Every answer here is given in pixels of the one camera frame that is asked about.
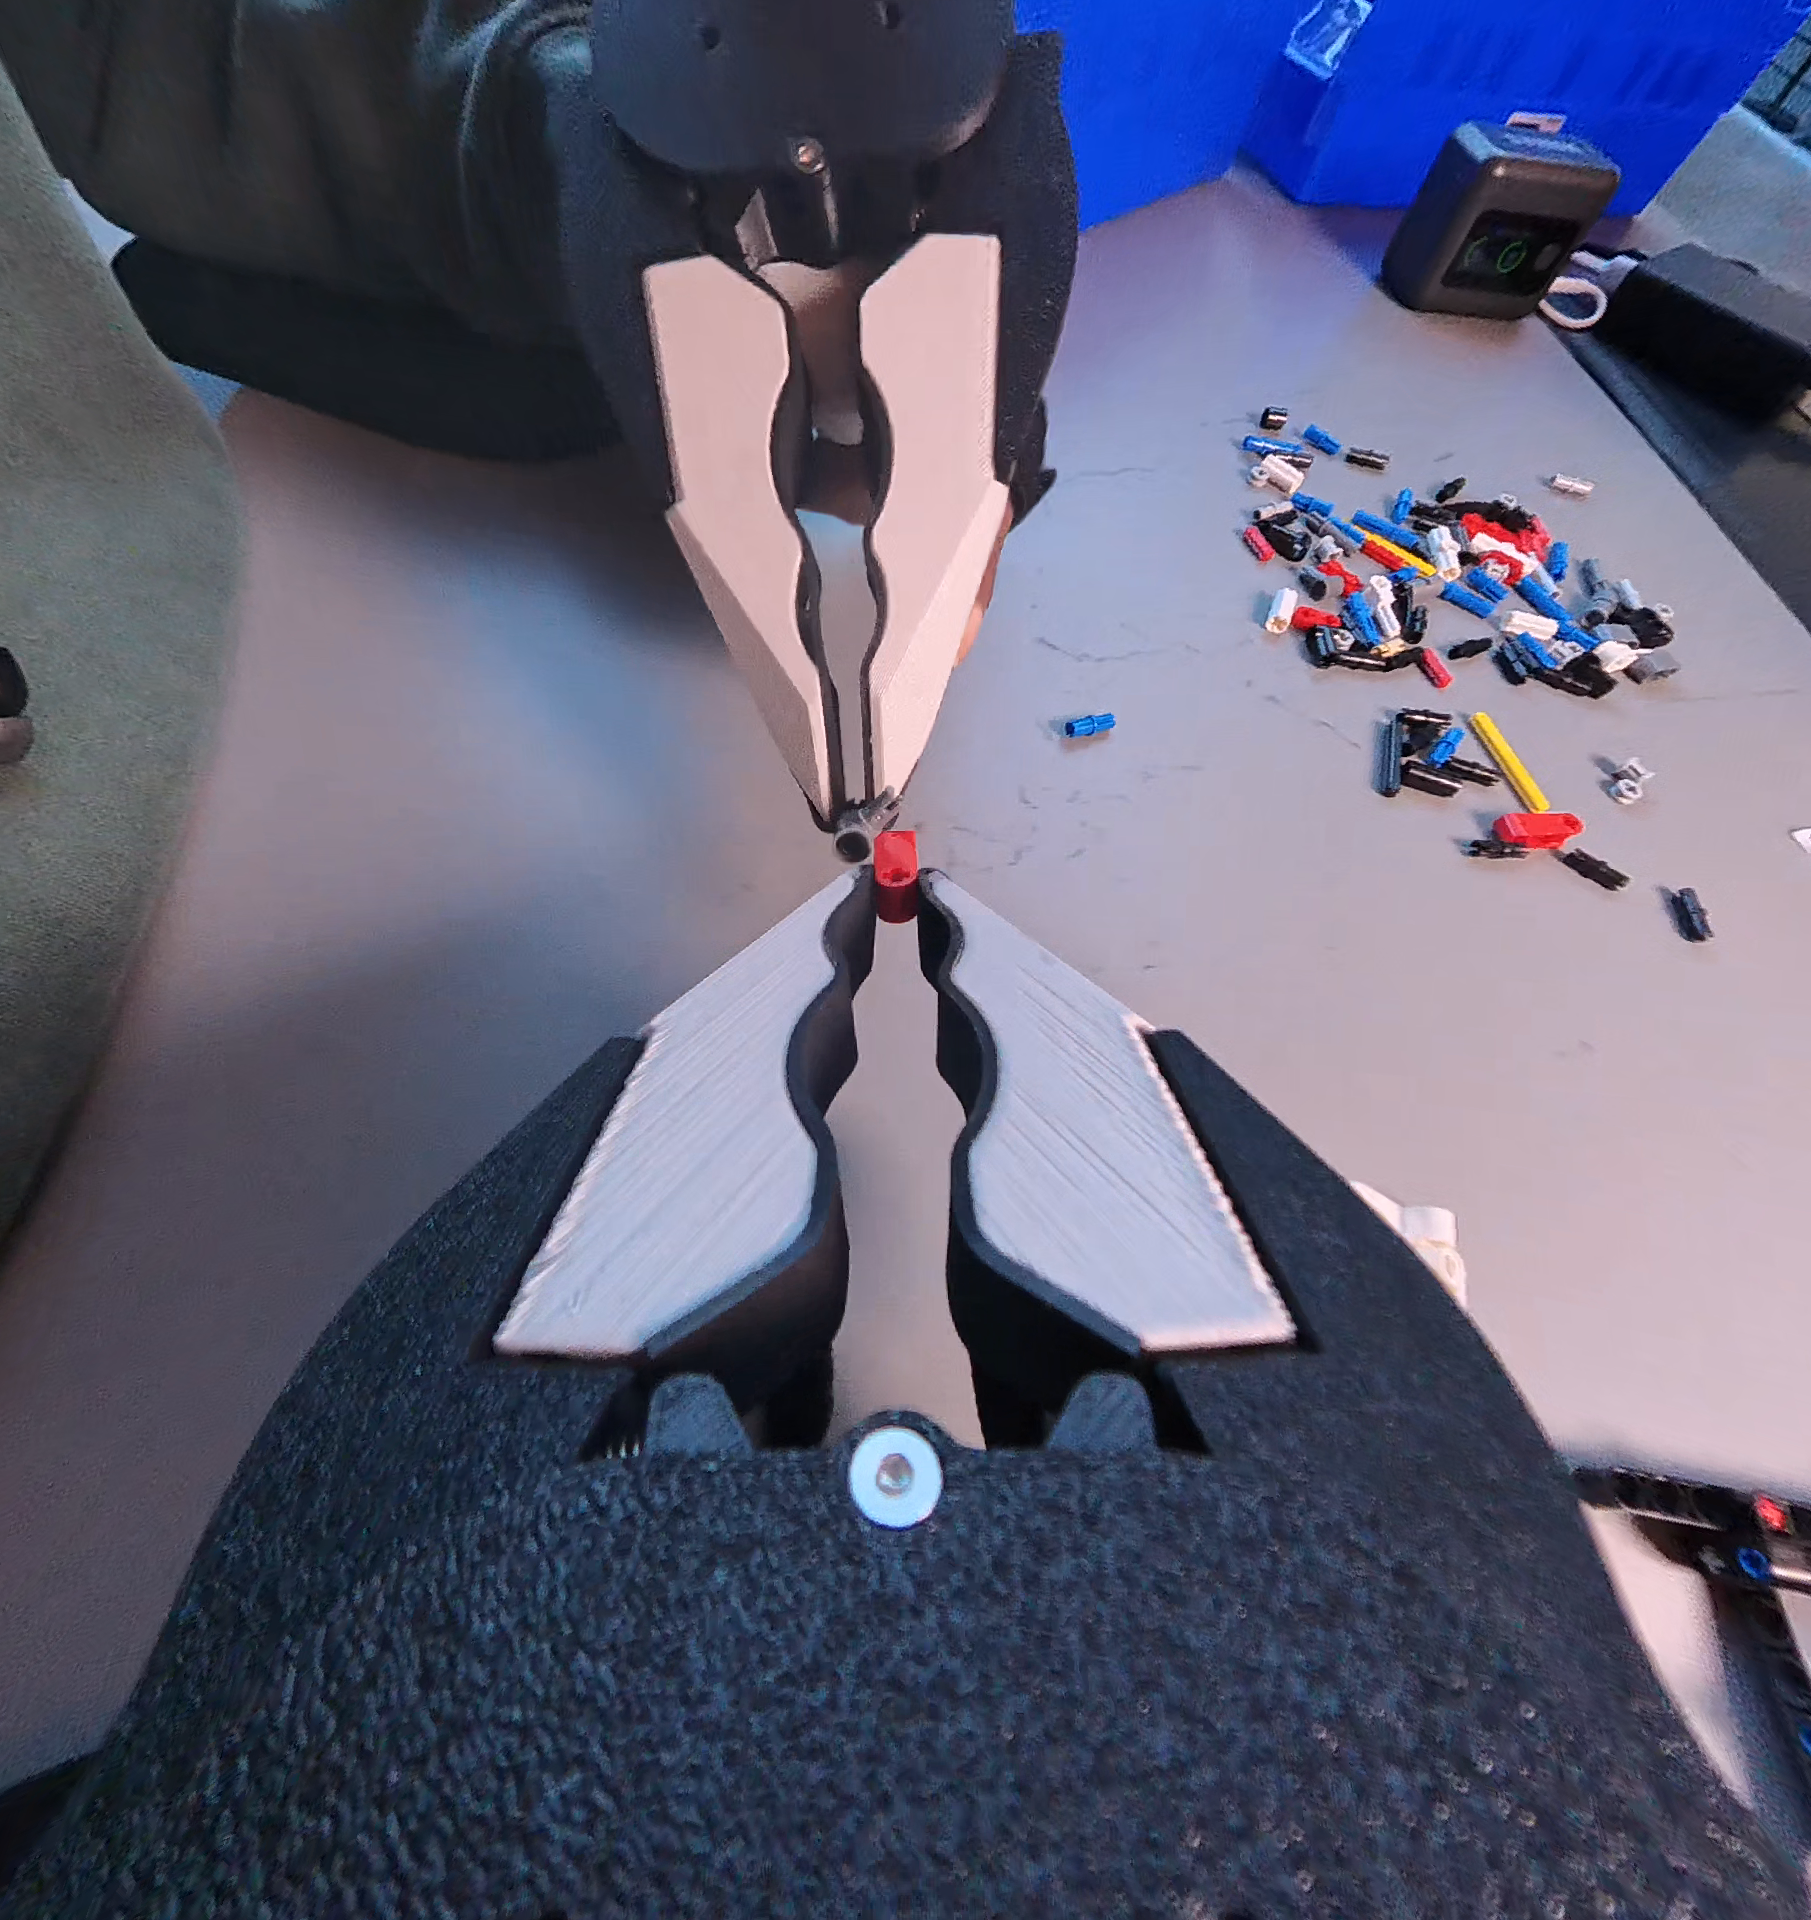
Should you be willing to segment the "pile of small brick pieces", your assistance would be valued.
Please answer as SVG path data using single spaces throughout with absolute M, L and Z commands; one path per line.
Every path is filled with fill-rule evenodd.
M 1259 500 L 1239 539 L 1253 564 L 1274 571 L 1259 628 L 1296 641 L 1310 669 L 1412 677 L 1449 696 L 1457 669 L 1485 659 L 1501 684 L 1582 704 L 1677 670 L 1670 607 L 1592 562 L 1575 564 L 1569 542 L 1515 492 L 1474 497 L 1467 477 L 1451 477 L 1427 492 L 1397 490 L 1383 512 L 1346 512 L 1320 492 L 1333 468 L 1381 478 L 1390 456 L 1317 421 L 1296 426 L 1277 406 L 1255 416 L 1242 449 Z M 1616 865 L 1590 852 L 1583 820 L 1545 797 L 1489 713 L 1384 713 L 1373 751 L 1379 797 L 1449 802 L 1470 789 L 1501 797 L 1507 810 L 1462 842 L 1467 858 L 1548 857 L 1605 894 L 1629 887 Z

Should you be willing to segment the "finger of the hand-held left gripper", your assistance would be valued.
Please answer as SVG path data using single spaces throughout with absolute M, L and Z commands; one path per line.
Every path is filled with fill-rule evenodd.
M 1001 247 L 926 235 L 860 308 L 880 452 L 862 669 L 870 793 L 903 793 L 941 714 L 1009 507 L 995 470 Z
M 725 650 L 822 827 L 844 802 L 814 553 L 797 523 L 812 434 L 789 308 L 717 257 L 643 276 L 673 502 L 668 523 Z

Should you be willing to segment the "black power adapter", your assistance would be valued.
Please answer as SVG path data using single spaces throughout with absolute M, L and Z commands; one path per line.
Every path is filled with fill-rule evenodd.
M 1634 262 L 1592 335 L 1734 419 L 1811 394 L 1811 295 L 1697 245 Z

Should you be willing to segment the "person's green sweater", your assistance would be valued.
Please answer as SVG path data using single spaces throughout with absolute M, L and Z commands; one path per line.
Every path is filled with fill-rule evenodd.
M 0 1260 L 96 1078 L 216 721 L 242 512 L 0 60 Z

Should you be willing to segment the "grey desk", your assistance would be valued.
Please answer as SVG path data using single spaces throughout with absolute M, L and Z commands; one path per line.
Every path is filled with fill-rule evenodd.
M 926 858 L 1329 1164 L 1457 1214 L 1564 1452 L 1811 1501 L 1811 636 L 1542 324 L 1400 311 L 1390 222 L 1235 173 L 1084 239 L 1059 482 L 911 787 Z M 1545 512 L 1677 677 L 1487 707 L 1592 852 L 1373 793 L 1396 684 L 1258 625 L 1266 404 Z M 268 1405 L 597 1046 L 837 872 L 619 463 L 222 408 L 247 579 L 113 1051 L 0 1274 L 0 1789 L 129 1692 Z M 1109 734 L 1059 726 L 1112 713 Z
M 1634 233 L 1690 235 L 1718 253 L 1735 245 L 1811 256 L 1811 153 L 1752 109 L 1729 109 L 1634 217 Z

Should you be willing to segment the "white brick panel piece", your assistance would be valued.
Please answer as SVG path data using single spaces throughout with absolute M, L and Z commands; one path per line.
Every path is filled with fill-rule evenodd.
M 1404 1207 L 1376 1187 L 1351 1181 L 1358 1198 L 1422 1260 L 1451 1301 L 1468 1310 L 1468 1268 L 1460 1250 L 1453 1213 L 1430 1207 Z

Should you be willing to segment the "person's left forearm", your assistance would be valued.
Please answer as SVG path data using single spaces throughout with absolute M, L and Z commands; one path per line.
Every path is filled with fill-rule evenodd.
M 541 60 L 590 5 L 0 2 L 0 65 L 96 213 L 222 270 L 575 345 Z

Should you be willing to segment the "white toy brick truck model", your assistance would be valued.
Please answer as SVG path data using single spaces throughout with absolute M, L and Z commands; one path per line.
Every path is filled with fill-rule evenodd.
M 1811 1836 L 1811 1502 L 1623 1468 L 1573 1477 L 1722 1603 Z

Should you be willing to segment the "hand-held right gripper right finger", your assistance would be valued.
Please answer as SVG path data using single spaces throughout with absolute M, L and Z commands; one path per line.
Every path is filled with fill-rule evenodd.
M 1149 1049 L 1154 1030 L 952 877 L 941 993 L 982 1085 L 958 1198 L 982 1255 L 1119 1352 L 1288 1347 L 1298 1328 Z

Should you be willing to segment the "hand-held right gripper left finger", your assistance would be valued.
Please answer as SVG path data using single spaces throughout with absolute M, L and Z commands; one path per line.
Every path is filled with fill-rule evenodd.
M 503 1357 L 812 1357 L 846 1286 L 825 1114 L 860 1059 L 867 870 L 660 1010 L 495 1334 Z

